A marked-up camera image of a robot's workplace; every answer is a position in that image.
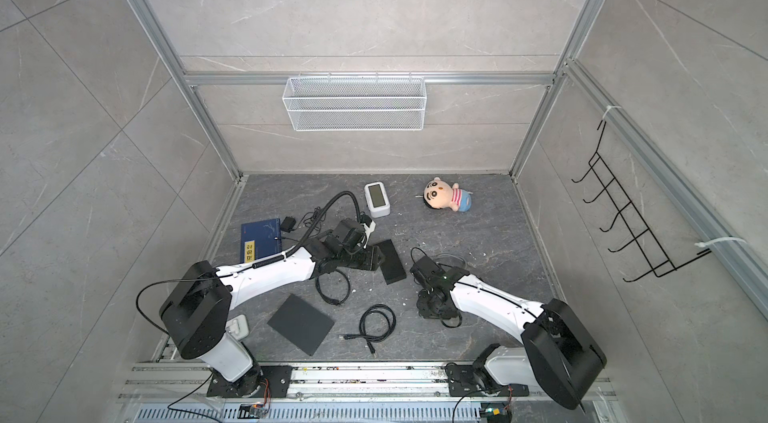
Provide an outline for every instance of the white digital device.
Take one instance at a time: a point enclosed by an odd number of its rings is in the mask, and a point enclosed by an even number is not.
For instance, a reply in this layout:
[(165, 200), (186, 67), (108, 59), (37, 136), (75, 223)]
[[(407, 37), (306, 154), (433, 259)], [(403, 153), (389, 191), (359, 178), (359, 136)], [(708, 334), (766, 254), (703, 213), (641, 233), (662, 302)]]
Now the white digital device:
[(371, 213), (371, 218), (386, 217), (389, 215), (389, 197), (386, 195), (384, 183), (377, 181), (366, 185), (366, 203)]

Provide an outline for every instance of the doll face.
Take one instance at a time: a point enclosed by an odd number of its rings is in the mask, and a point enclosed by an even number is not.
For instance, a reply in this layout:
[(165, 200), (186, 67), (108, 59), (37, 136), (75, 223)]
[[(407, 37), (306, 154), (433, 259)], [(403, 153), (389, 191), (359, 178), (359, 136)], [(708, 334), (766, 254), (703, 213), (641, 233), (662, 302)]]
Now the doll face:
[(424, 188), (424, 199), (433, 208), (447, 208), (453, 199), (453, 188), (445, 181), (435, 178)]

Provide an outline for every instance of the yellow sticker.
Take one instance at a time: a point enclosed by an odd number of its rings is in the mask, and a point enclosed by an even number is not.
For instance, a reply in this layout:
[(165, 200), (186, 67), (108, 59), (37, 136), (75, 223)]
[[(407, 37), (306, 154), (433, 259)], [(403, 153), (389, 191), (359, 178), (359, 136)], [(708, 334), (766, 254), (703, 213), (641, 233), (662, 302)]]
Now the yellow sticker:
[(245, 263), (256, 261), (256, 240), (245, 242)]

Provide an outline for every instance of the hook rack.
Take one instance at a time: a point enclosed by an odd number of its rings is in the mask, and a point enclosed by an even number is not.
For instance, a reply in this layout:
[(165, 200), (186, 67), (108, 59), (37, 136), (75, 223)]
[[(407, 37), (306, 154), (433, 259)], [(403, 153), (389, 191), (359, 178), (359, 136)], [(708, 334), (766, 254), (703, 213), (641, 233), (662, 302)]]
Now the hook rack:
[[(647, 272), (643, 273), (642, 275), (638, 276), (637, 278), (633, 278), (633, 279), (626, 279), (626, 278), (624, 278), (623, 280), (625, 282), (627, 282), (627, 283), (632, 283), (632, 282), (638, 281), (639, 279), (641, 279), (644, 276), (647, 276), (647, 275), (649, 275), (651, 273), (653, 273), (657, 278), (660, 278), (660, 277), (662, 277), (664, 275), (668, 275), (668, 274), (670, 274), (670, 273), (672, 273), (674, 271), (677, 271), (680, 268), (683, 268), (685, 265), (693, 263), (694, 261), (696, 261), (699, 258), (703, 258), (704, 256), (709, 255), (710, 253), (712, 253), (711, 250), (704, 249), (704, 250), (698, 252), (696, 254), (696, 256), (694, 256), (692, 259), (689, 259), (688, 261), (686, 261), (685, 263), (683, 263), (681, 265), (676, 265), (672, 261), (672, 259), (669, 257), (669, 255), (667, 255), (667, 251), (664, 250), (664, 246), (661, 245), (661, 243), (659, 242), (659, 239), (654, 234), (654, 231), (652, 229), (650, 229), (650, 226), (648, 226), (648, 223), (646, 223), (645, 217), (643, 217), (643, 214), (640, 213), (640, 211), (638, 210), (638, 207), (636, 207), (634, 205), (634, 202), (632, 201), (632, 198), (629, 197), (629, 195), (627, 194), (627, 191), (624, 190), (624, 187), (621, 185), (621, 183), (619, 182), (618, 178), (616, 178), (616, 175), (614, 175), (614, 172), (611, 171), (611, 169), (608, 166), (608, 164), (605, 162), (603, 157), (600, 155), (600, 143), (603, 141), (603, 135), (605, 134), (605, 121), (600, 121), (600, 124), (598, 125), (598, 131), (600, 131), (600, 138), (598, 139), (598, 146), (597, 146), (597, 148), (595, 148), (594, 153), (592, 154), (592, 157), (589, 159), (589, 169), (587, 170), (587, 172), (580, 179), (578, 179), (578, 180), (577, 179), (571, 179), (571, 181), (574, 182), (574, 183), (580, 183), (580, 182), (584, 181), (584, 178), (586, 178), (590, 173), (595, 175), (595, 177), (600, 182), (600, 185), (602, 186), (602, 189), (600, 190), (600, 192), (597, 194), (596, 197), (592, 198), (589, 201), (587, 201), (586, 199), (582, 199), (582, 201), (584, 201), (585, 203), (589, 204), (589, 203), (595, 202), (600, 197), (600, 195), (602, 195), (603, 193), (606, 193), (608, 195), (609, 199), (610, 199), (610, 202), (613, 203), (614, 207), (616, 208), (616, 216), (614, 217), (614, 220), (610, 223), (610, 226), (608, 226), (608, 229), (600, 228), (600, 231), (603, 232), (603, 233), (608, 233), (614, 227), (614, 225), (616, 224), (618, 219), (621, 218), (621, 221), (627, 227), (627, 230), (629, 231), (630, 236), (632, 236), (632, 239), (630, 239), (629, 242), (627, 242), (621, 248), (619, 248), (619, 249), (610, 249), (609, 248), (608, 251), (611, 252), (611, 253), (619, 253), (619, 251), (621, 251), (622, 249), (625, 249), (629, 245), (631, 245), (632, 243), (635, 243), (638, 246), (638, 249), (640, 250), (640, 253), (643, 255), (643, 258), (645, 259), (645, 262), (650, 267), (650, 269)], [(608, 180), (608, 182), (603, 182), (603, 179), (600, 178), (600, 175), (598, 175), (598, 172), (594, 169), (595, 165), (597, 165), (599, 162), (603, 164), (605, 169), (608, 170), (608, 173), (610, 174), (610, 180)], [(611, 196), (610, 191), (608, 191), (608, 187), (611, 184), (615, 184), (615, 186), (618, 186), (619, 189), (621, 190), (621, 192), (627, 198), (628, 203), (626, 205), (623, 205), (622, 207), (619, 208), (619, 205), (616, 203), (616, 199), (613, 196)], [(632, 228), (629, 226), (629, 223), (627, 222), (627, 219), (624, 217), (624, 211), (627, 210), (628, 208), (634, 209), (634, 211), (640, 217), (640, 220), (643, 222), (643, 226), (644, 227), (642, 228), (642, 231), (640, 231), (638, 234), (635, 234), (635, 231), (632, 230)], [(648, 259), (648, 255), (646, 254), (645, 249), (643, 248), (643, 245), (640, 245), (640, 242), (638, 241), (640, 236), (643, 236), (646, 233), (650, 234), (651, 238), (656, 243), (656, 245), (658, 245), (658, 248), (661, 250), (661, 253), (664, 255), (664, 261), (659, 263), (659, 264), (657, 264), (657, 265), (654, 265), (653, 263), (650, 262), (650, 260)], [(666, 265), (667, 263), (671, 266), (671, 269), (660, 269), (662, 266)]]

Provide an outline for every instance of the gray work surface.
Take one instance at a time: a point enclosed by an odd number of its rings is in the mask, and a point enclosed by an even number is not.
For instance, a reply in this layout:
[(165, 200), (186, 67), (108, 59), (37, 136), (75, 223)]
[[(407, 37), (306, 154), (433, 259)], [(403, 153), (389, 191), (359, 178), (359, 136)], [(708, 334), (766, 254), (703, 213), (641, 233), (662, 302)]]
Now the gray work surface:
[[(255, 175), (248, 178), (242, 196), (214, 259), (215, 265), (237, 264), (240, 258), (240, 225), (268, 218), (300, 220), (316, 206), (324, 206), (338, 192), (349, 189), (357, 195), (360, 209), (368, 213), (363, 187), (382, 181), (392, 212), (376, 219), (372, 243), (392, 239), (408, 271), (414, 246), (428, 255), (452, 253), (467, 260), (467, 269), (486, 283), (507, 293), (548, 302), (552, 290), (534, 245), (523, 208), (506, 175), (439, 175), (449, 184), (458, 182), (471, 191), (472, 207), (466, 213), (425, 206), (423, 194), (428, 175)], [(342, 218), (353, 218), (352, 200), (342, 197), (328, 211), (322, 229), (332, 229)], [(283, 234), (298, 239), (301, 227)], [(292, 243), (283, 241), (287, 249)], [(324, 303), (313, 280), (292, 283), (257, 296), (235, 308), (230, 317), (245, 314), (250, 334), (243, 341), (258, 361), (350, 361), (371, 360), (472, 360), (491, 343), (514, 347), (513, 337), (475, 315), (464, 313), (460, 328), (445, 328), (438, 320), (423, 319), (416, 310), (420, 287), (408, 278), (391, 285), (380, 271), (343, 269), (350, 276), (354, 293), (342, 306)], [(322, 290), (340, 299), (346, 285), (340, 275), (321, 276)], [(307, 356), (278, 335), (266, 322), (291, 293), (300, 296), (336, 323), (317, 352)], [(357, 333), (360, 316), (371, 305), (389, 305), (397, 316), (395, 332), (375, 343), (371, 355), (362, 339), (341, 340), (340, 335)], [(368, 318), (369, 332), (380, 334), (384, 326), (378, 315)]]

